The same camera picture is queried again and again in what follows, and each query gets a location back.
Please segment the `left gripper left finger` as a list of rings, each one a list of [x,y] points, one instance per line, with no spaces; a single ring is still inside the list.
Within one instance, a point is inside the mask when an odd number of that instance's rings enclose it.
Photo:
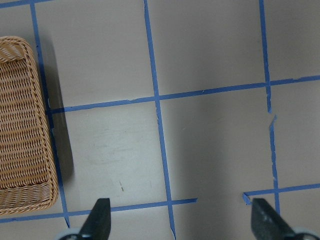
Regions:
[[[111,232],[111,203],[109,198],[99,198],[82,225],[81,240],[108,240]]]

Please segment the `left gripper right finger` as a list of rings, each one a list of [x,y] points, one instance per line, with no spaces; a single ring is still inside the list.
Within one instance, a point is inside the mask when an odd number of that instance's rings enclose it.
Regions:
[[[295,240],[298,236],[264,198],[252,200],[250,226],[256,240]]]

